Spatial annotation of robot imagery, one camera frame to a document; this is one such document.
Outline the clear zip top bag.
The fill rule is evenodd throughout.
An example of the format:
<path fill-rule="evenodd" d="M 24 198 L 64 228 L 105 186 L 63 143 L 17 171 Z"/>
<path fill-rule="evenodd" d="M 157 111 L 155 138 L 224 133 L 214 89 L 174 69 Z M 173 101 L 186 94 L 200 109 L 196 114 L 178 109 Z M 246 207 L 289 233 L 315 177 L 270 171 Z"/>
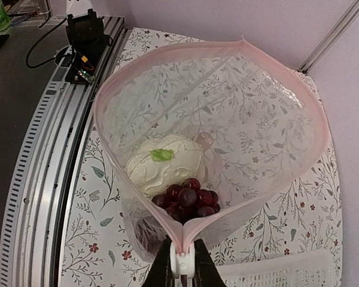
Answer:
<path fill-rule="evenodd" d="M 147 139 L 183 135 L 202 145 L 205 173 L 197 179 L 219 195 L 213 218 L 224 240 L 308 171 L 329 136 L 309 87 L 246 40 L 172 44 L 138 57 L 102 84 L 93 118 L 129 240 L 128 204 L 147 198 L 126 164 Z"/>

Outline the dark red toy grapes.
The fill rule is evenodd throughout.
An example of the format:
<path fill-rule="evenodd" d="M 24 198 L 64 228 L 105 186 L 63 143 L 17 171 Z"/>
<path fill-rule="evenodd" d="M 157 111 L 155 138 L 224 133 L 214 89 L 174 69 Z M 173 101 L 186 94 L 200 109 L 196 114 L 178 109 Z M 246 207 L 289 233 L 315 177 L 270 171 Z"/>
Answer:
<path fill-rule="evenodd" d="M 165 239 L 176 252 L 187 253 L 190 243 L 202 239 L 213 248 L 223 239 L 213 216 L 222 211 L 219 195 L 204 189 L 196 178 L 170 184 L 145 201 L 135 198 L 128 204 L 128 235 L 140 257 L 152 260 Z"/>

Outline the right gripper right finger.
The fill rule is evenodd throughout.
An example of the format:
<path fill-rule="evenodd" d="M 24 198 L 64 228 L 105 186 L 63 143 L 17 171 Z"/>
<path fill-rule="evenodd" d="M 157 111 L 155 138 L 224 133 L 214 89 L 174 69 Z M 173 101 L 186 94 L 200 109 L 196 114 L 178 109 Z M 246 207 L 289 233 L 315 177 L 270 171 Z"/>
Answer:
<path fill-rule="evenodd" d="M 194 241 L 195 287 L 226 287 L 202 239 Z"/>

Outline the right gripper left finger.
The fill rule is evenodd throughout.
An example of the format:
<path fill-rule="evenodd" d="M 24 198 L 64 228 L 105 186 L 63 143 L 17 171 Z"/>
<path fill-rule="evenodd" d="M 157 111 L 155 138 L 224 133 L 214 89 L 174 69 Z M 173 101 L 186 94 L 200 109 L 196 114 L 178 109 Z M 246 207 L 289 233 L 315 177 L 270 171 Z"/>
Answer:
<path fill-rule="evenodd" d="M 150 271 L 143 283 L 143 287 L 172 287 L 172 270 L 170 261 L 171 239 L 165 238 Z"/>

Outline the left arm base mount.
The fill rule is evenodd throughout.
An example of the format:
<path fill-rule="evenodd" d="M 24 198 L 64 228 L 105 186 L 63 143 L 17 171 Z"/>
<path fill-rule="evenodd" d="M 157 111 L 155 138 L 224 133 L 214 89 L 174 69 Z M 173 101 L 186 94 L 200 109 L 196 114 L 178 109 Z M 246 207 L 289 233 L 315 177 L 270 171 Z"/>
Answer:
<path fill-rule="evenodd" d="M 66 33 L 72 48 L 72 59 L 65 81 L 71 84 L 91 84 L 95 70 L 106 47 L 113 44 L 110 35 L 104 33 L 104 23 L 93 9 L 86 15 L 68 15 Z"/>

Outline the white toy cauliflower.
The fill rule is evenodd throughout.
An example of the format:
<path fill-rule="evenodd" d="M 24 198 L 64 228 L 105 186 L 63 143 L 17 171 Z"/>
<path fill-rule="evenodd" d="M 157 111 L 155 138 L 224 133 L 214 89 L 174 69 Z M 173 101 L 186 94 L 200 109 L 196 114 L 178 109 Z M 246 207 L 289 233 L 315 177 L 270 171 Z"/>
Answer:
<path fill-rule="evenodd" d="M 204 150 L 201 144 L 183 135 L 147 139 L 126 164 L 132 183 L 150 199 L 172 184 L 188 178 L 203 179 Z"/>

